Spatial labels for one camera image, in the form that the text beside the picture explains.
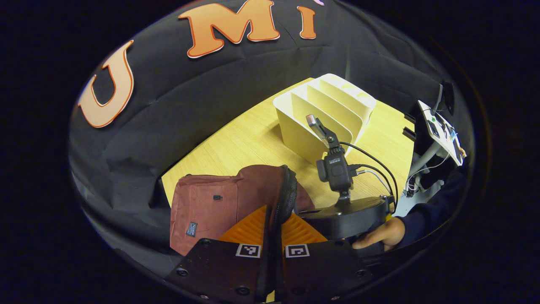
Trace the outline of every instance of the finger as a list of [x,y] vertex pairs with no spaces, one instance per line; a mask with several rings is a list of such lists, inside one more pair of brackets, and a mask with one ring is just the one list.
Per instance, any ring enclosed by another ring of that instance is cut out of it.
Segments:
[[374,231],[368,233],[364,238],[357,240],[353,243],[354,249],[362,249],[375,244],[382,240],[385,240],[392,236],[392,230],[388,227],[387,224],[379,226]]

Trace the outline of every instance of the letter m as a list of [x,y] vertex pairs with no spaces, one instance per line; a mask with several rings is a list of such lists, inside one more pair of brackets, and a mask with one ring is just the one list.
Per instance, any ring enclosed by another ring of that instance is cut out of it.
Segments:
[[180,16],[190,21],[193,47],[187,51],[190,58],[198,58],[219,51],[225,42],[216,39],[217,29],[232,43],[240,43],[246,32],[248,23],[251,32],[247,38],[251,41],[265,41],[279,38],[272,18],[273,1],[247,0],[237,13],[218,3],[206,4],[191,9]]

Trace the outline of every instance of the orange letter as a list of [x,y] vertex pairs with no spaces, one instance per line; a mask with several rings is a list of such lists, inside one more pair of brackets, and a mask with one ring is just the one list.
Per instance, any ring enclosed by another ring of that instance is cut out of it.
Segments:
[[302,14],[302,31],[300,32],[300,37],[304,39],[315,39],[317,37],[313,29],[313,16],[315,16],[315,12],[304,6],[297,6],[296,8]]
[[240,43],[246,32],[247,24],[251,24],[251,32],[247,38],[251,41],[274,40],[279,38],[272,18],[270,0],[247,0],[235,14],[230,9],[218,3],[206,4],[191,9],[180,16],[190,21],[193,47],[187,51],[189,58],[197,58],[219,51],[225,42],[216,39],[214,29],[217,29],[232,43]]
[[111,123],[130,100],[133,92],[133,73],[127,63],[126,50],[132,43],[133,40],[124,44],[102,66],[103,69],[109,67],[109,74],[114,84],[111,99],[103,105],[98,103],[93,88],[95,75],[88,81],[80,95],[78,106],[83,111],[86,121],[94,128],[101,128]]

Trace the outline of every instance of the black cable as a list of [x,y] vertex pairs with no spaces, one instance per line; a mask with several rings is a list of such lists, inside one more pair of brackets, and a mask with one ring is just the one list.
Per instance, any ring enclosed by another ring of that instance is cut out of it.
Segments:
[[390,182],[386,178],[386,175],[383,174],[383,172],[381,172],[379,169],[377,169],[377,168],[375,168],[373,166],[367,165],[367,164],[361,164],[359,166],[360,166],[360,168],[366,167],[366,168],[369,168],[371,170],[377,171],[377,173],[379,173],[382,177],[384,177],[384,180],[386,181],[386,184],[388,185],[388,189],[390,189],[390,195],[394,196],[394,191],[392,191],[392,186],[390,186]]
[[392,174],[392,172],[391,172],[391,171],[390,171],[390,170],[389,170],[382,162],[380,162],[378,159],[376,159],[376,158],[374,158],[373,156],[371,156],[371,154],[367,153],[366,151],[364,151],[364,150],[358,148],[357,146],[355,146],[355,145],[353,145],[353,144],[350,144],[350,143],[348,143],[348,142],[342,142],[342,141],[340,141],[339,143],[340,143],[340,144],[344,144],[344,145],[349,146],[349,147],[353,147],[353,148],[355,148],[356,150],[358,150],[358,151],[360,151],[360,152],[366,154],[369,158],[371,158],[372,160],[376,161],[376,162],[377,162],[379,165],[381,165],[388,173],[390,173],[390,176],[392,177],[392,180],[394,181],[394,186],[395,186],[395,189],[396,189],[396,195],[394,195],[394,198],[395,198],[395,200],[396,200],[394,212],[396,212],[396,209],[397,209],[397,197],[398,197],[398,194],[399,194],[399,193],[397,193],[397,182],[396,182],[396,178],[394,177],[394,174]]

